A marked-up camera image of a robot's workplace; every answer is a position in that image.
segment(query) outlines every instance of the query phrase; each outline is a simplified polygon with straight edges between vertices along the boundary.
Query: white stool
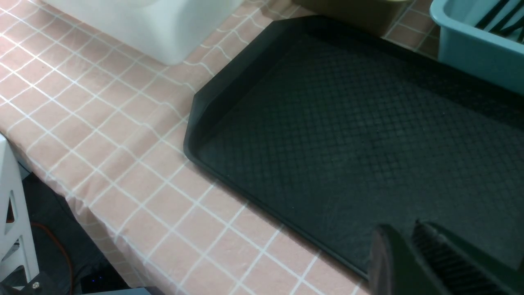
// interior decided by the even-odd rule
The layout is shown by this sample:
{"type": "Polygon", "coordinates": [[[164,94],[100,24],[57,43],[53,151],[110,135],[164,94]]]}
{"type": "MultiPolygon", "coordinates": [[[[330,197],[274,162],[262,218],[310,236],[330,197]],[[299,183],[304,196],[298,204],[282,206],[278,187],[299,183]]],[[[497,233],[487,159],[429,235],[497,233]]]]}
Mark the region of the white stool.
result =
{"type": "Polygon", "coordinates": [[[43,0],[166,65],[182,62],[242,0],[43,0]]]}
{"type": "Polygon", "coordinates": [[[24,266],[27,282],[38,274],[35,244],[27,213],[22,180],[9,143],[0,134],[0,281],[18,267],[24,266]],[[14,222],[6,223],[11,201],[14,222]],[[13,245],[18,240],[19,248],[13,245]]]}

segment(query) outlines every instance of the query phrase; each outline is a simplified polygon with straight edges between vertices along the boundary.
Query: teal plastic basket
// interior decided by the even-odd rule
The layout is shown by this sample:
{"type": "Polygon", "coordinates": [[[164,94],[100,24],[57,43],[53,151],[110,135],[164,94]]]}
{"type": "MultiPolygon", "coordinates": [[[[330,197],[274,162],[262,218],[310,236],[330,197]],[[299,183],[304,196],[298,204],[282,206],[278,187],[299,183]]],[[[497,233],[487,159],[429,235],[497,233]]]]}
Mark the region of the teal plastic basket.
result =
{"type": "MultiPolygon", "coordinates": [[[[483,80],[524,94],[524,45],[515,40],[520,29],[508,38],[489,33],[520,0],[510,0],[486,27],[475,25],[498,0],[433,0],[431,17],[441,26],[439,61],[483,80]]],[[[508,24],[524,16],[521,9],[508,24]]]]}

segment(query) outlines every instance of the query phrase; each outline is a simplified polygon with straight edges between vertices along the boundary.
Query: olive green container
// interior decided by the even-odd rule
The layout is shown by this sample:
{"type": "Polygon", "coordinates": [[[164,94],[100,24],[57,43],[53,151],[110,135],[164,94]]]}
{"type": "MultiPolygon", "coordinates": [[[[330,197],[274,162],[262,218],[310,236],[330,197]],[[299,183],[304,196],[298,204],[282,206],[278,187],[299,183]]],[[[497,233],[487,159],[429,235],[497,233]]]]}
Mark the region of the olive green container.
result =
{"type": "Polygon", "coordinates": [[[411,0],[293,0],[322,14],[383,36],[411,3],[411,0]]]}

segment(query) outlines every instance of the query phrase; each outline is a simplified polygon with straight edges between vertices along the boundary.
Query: dark floor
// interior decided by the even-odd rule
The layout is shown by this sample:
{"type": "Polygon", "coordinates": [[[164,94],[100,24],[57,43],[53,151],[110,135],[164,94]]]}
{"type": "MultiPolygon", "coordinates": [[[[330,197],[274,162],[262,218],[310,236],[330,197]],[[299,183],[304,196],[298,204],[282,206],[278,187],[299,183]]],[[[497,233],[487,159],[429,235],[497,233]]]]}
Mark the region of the dark floor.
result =
{"type": "MultiPolygon", "coordinates": [[[[49,228],[67,251],[74,269],[73,294],[81,294],[80,278],[107,266],[108,261],[75,221],[66,200],[55,194],[34,174],[23,180],[29,219],[49,228]]],[[[41,229],[32,229],[40,272],[45,272],[63,294],[69,293],[69,268],[62,252],[41,229]]],[[[10,286],[25,285],[23,271],[4,280],[10,286]]]]}

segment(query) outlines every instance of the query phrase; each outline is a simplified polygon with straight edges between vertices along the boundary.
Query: diamond texture pattern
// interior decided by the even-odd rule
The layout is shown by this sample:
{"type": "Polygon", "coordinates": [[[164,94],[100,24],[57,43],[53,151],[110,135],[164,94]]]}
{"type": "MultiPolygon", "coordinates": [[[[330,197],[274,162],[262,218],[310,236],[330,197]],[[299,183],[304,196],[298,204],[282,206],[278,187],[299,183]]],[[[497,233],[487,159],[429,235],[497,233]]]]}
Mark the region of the diamond texture pattern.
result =
{"type": "Polygon", "coordinates": [[[304,35],[198,157],[346,262],[431,220],[516,267],[524,115],[356,40],[304,35]]]}

